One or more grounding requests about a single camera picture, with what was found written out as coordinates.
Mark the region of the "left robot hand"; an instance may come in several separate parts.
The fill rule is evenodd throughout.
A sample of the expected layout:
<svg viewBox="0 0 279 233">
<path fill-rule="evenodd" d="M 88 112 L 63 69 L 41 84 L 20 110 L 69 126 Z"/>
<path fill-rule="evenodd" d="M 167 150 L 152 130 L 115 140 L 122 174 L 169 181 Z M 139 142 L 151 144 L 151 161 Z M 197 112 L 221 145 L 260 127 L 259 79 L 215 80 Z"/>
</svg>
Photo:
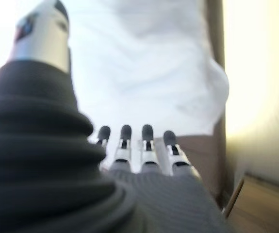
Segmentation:
<svg viewBox="0 0 279 233">
<path fill-rule="evenodd" d="M 0 233 L 230 233 L 193 171 L 101 172 L 77 107 L 63 3 L 17 25 L 0 68 Z"/>
</svg>

